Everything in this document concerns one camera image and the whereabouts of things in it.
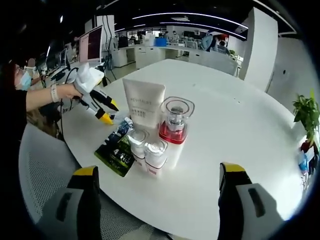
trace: black shirt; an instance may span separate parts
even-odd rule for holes
[[[31,222],[21,192],[19,180],[19,148],[27,124],[27,91],[0,89],[1,100],[1,216],[3,229],[12,230],[10,236],[34,237]]]

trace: hand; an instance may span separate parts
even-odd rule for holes
[[[75,88],[73,83],[57,86],[57,93],[59,98],[73,99],[75,96],[82,97],[82,94]]]

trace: woman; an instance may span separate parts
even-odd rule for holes
[[[21,69],[12,61],[3,65],[0,75],[0,100],[1,100],[1,184],[3,217],[9,226],[17,226],[18,232],[34,236],[33,225],[26,211],[19,182],[19,147],[26,124],[28,111],[37,109],[46,104],[58,102],[62,98],[72,99],[81,97],[73,84],[56,86],[56,94],[52,89],[28,90],[31,77],[27,71]]]

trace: white tube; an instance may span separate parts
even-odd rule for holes
[[[156,129],[166,87],[150,82],[128,79],[122,81],[133,124]]]

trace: ceiling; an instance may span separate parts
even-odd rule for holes
[[[105,9],[112,0],[10,0],[1,1],[1,32],[3,33],[1,59],[12,57],[30,58],[45,53],[52,40],[70,42],[74,36],[84,33],[84,24],[93,15],[114,15],[116,30],[146,24],[158,27],[160,22],[174,22],[172,15],[149,16],[149,14],[186,12],[201,13],[242,23],[253,7],[258,7],[278,20],[279,32],[292,31],[282,20],[253,0],[212,0],[204,3],[195,0],[162,0],[159,2],[142,0],[118,0]],[[189,23],[217,27],[234,32],[238,25],[212,17],[187,15]]]

